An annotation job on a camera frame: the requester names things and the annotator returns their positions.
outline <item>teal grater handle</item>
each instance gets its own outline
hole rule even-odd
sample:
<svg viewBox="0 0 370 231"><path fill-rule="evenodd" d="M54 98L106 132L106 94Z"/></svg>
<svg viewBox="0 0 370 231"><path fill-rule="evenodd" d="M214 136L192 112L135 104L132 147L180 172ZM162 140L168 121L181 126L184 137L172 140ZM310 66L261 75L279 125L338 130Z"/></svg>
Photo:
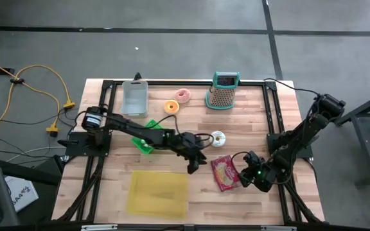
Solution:
<svg viewBox="0 0 370 231"><path fill-rule="evenodd" d="M221 78L221 77L234 77L235 78L235 84L234 85L231 85L231 86L218 85L218 78ZM236 73L219 73L219 72L215 72L215 74L213 75L212 83L213 83L213 86L215 88L217 88L217 89L235 89L238 86L239 79L240 79L240 73L239 73L239 71L236 72Z"/></svg>

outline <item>cheese grater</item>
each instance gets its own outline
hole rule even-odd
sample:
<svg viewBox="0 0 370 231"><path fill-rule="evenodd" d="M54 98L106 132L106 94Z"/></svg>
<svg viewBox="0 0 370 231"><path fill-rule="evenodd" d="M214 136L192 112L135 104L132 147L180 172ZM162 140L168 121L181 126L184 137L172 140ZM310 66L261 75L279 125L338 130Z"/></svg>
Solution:
<svg viewBox="0 0 370 231"><path fill-rule="evenodd" d="M212 86L206 93L206 106L212 109L230 109L235 104L235 89L239 83L239 72L219 73L213 76Z"/></svg>

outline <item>black robotic arm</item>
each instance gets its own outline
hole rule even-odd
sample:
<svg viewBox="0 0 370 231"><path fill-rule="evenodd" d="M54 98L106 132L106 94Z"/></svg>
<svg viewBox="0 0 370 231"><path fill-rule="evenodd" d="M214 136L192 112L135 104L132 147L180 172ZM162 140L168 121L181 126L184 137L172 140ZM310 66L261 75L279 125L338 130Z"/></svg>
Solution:
<svg viewBox="0 0 370 231"><path fill-rule="evenodd" d="M189 161L188 173L194 173L200 164L207 164L201 152L204 140L189 132L176 133L174 129L151 129L124 118L120 114L103 115L105 109L89 107L82 121L82 128L89 134L88 145L101 148L104 138L111 130L121 131L143 139L149 146L159 150L172 150L177 156ZM101 126L106 117L105 126Z"/></svg>

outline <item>red snack package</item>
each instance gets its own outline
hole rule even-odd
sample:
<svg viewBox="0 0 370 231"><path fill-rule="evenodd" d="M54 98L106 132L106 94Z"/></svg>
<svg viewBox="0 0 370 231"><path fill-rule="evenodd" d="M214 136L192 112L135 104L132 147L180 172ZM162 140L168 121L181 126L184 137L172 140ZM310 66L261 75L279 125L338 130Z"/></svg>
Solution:
<svg viewBox="0 0 370 231"><path fill-rule="evenodd" d="M239 186L238 173L232 166L231 156L221 157L211 161L215 181L221 192Z"/></svg>

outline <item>clear plastic container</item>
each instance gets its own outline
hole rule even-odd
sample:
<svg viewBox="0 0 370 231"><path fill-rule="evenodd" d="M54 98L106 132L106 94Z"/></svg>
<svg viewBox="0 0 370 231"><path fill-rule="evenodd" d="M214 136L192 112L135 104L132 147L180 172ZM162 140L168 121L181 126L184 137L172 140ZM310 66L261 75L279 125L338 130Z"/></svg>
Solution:
<svg viewBox="0 0 370 231"><path fill-rule="evenodd" d="M148 116L148 82L124 81L121 113L131 118Z"/></svg>

